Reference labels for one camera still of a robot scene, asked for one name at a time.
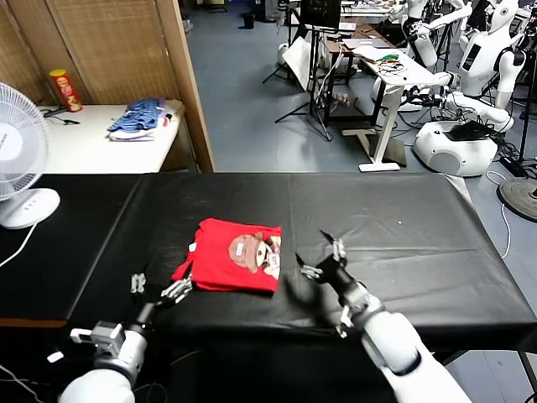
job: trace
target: folded shirt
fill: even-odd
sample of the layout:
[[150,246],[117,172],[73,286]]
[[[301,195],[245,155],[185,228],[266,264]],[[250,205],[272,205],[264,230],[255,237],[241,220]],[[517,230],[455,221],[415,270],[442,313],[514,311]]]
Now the folded shirt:
[[192,281],[203,290],[275,292],[280,272],[282,228],[207,218],[200,222],[186,261],[172,275],[179,280],[192,264]]

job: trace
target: fan base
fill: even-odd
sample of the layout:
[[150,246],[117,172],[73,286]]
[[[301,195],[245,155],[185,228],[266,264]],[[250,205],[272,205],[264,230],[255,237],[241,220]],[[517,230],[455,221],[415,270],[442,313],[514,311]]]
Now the fan base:
[[52,189],[29,189],[0,201],[0,225],[7,229],[31,227],[45,220],[60,204],[60,195]]
[[496,190],[500,201],[515,214],[537,222],[537,184],[528,180],[505,181]]

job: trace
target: white fan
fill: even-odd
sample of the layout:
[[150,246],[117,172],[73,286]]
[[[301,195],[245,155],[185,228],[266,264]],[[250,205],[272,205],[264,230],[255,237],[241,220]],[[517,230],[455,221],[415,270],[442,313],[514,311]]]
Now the white fan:
[[49,129],[24,94],[0,83],[0,225],[30,227],[60,204],[52,189],[29,189],[49,159]]

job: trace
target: gray floor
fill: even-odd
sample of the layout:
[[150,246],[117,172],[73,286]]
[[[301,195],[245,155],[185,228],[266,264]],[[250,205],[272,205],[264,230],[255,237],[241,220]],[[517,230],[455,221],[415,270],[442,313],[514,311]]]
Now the gray floor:
[[[204,108],[216,170],[220,172],[355,172],[366,162],[356,139],[344,139],[334,131],[334,141],[325,142],[311,118],[292,117],[280,124],[274,120],[307,100],[296,87],[274,78],[261,81],[274,69],[277,46],[286,40],[274,24],[242,25],[239,7],[229,13],[195,12],[189,46]],[[459,49],[453,46],[454,58]],[[370,78],[352,80],[351,88],[337,92],[368,93]],[[373,107],[362,97],[364,107]],[[515,107],[514,116],[519,115]],[[535,155],[537,125],[530,124],[527,157]],[[406,128],[399,122],[399,129]],[[519,144],[522,124],[518,121],[508,139]],[[400,138],[414,142],[414,134]],[[402,172],[428,172],[406,148],[409,166]],[[499,164],[491,169],[508,175]],[[498,251],[505,248],[507,231],[500,214],[495,185],[486,178],[467,180],[477,212]],[[512,245],[505,262],[532,308],[537,310],[537,225],[507,212]],[[531,388],[514,352],[475,351],[449,365],[450,371],[474,402],[522,403]]]

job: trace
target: red can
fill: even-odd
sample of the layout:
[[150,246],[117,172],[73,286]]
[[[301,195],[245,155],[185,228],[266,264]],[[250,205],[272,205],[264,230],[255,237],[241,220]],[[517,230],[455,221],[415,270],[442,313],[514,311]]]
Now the red can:
[[54,79],[61,96],[64,98],[65,105],[69,108],[70,112],[78,112],[82,109],[81,99],[73,87],[70,81],[67,71],[65,69],[52,70],[50,76]]

